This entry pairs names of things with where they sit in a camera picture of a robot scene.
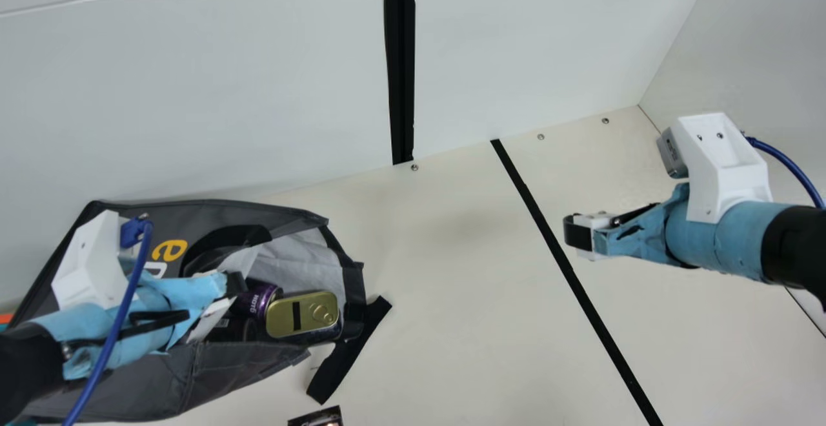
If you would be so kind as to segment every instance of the gray bag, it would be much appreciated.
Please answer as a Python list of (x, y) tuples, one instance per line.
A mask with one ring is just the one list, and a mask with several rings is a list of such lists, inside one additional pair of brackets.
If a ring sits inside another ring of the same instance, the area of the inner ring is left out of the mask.
[[(250, 271), (285, 292), (329, 290), (339, 299), (343, 324), (337, 347), (307, 391), (323, 403), (338, 387), (372, 330), (390, 309), (379, 298), (366, 305), (362, 264), (350, 259), (312, 212), (257, 203), (198, 200), (149, 205), (91, 202), (83, 209), (23, 300), (11, 327), (57, 310), (50, 283), (74, 229), (104, 209), (123, 217), (147, 212), (154, 223), (150, 250), (166, 259), (157, 277), (191, 276), (204, 270)], [(307, 346), (274, 341), (201, 341), (178, 345), (167, 356), (144, 356), (108, 374), (83, 411), (83, 422), (171, 418), (241, 387), (261, 381), (309, 356)], [(85, 380), (29, 404), (24, 417), (59, 422), (73, 407)]]

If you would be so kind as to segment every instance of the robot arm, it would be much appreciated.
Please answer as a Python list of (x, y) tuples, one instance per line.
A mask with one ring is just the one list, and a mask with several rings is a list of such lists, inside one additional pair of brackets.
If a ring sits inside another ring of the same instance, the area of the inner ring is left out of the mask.
[(567, 244), (588, 259), (634, 256), (717, 270), (804, 288), (826, 302), (818, 253), (826, 210), (773, 203), (766, 163), (725, 114), (682, 117), (658, 147), (669, 175), (690, 175), (690, 183), (628, 214), (570, 215)]

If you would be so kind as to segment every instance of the purple can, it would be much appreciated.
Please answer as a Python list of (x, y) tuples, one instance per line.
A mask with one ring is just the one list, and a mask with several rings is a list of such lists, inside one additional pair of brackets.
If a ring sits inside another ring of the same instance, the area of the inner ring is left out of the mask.
[(267, 319), (267, 308), (272, 300), (284, 296), (284, 290), (275, 284), (247, 279), (250, 292), (238, 294), (236, 302), (230, 310), (239, 316), (248, 316), (264, 323)]

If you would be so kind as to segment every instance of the screw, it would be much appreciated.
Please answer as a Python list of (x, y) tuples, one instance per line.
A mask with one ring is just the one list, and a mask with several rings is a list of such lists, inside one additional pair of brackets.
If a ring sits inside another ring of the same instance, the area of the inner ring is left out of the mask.
[(72, 359), (72, 348), (69, 347), (67, 343), (60, 344), (60, 352), (62, 353), (65, 361), (70, 361)]

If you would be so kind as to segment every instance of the blue connector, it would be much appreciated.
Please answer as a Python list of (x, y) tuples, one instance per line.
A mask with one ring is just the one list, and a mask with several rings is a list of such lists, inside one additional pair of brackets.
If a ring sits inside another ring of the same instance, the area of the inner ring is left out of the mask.
[(148, 223), (147, 218), (141, 216), (132, 218), (121, 225), (121, 248), (131, 249), (141, 242), (141, 234)]

